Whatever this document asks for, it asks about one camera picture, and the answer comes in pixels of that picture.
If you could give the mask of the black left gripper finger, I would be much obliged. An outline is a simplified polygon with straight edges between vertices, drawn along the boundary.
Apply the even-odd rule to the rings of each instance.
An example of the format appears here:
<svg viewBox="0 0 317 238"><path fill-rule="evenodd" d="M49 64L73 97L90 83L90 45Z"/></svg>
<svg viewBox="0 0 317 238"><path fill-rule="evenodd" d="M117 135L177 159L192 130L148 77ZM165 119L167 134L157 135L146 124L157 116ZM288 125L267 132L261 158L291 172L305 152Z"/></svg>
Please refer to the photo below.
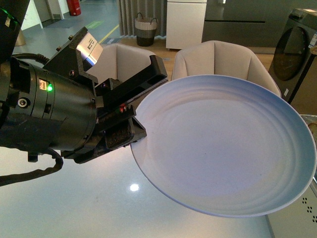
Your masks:
<svg viewBox="0 0 317 238"><path fill-rule="evenodd" d="M132 129L129 122L122 122L106 130L106 146L110 150L115 150L131 139Z"/></svg>

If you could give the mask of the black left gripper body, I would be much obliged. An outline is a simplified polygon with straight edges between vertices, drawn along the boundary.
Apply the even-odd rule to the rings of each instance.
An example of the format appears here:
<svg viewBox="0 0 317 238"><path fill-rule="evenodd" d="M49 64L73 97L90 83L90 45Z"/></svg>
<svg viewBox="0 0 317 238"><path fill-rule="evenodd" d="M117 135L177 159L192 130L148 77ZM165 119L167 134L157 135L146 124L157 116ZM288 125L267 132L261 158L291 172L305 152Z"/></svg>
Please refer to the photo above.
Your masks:
<svg viewBox="0 0 317 238"><path fill-rule="evenodd" d="M147 135L146 130L136 119L138 100L167 82L163 60L154 54L150 56L149 66L126 81L109 78L98 83L95 76L87 73L91 67L82 60L81 53L76 49L86 33L87 28L82 28L70 37L44 66L45 69L65 76L72 82L90 86L94 93L96 121L93 123L92 132L81 145L61 149L62 157L72 159L78 164L113 151L106 146L106 130L122 122L129 122L132 129L131 139L123 146L144 138Z"/></svg>

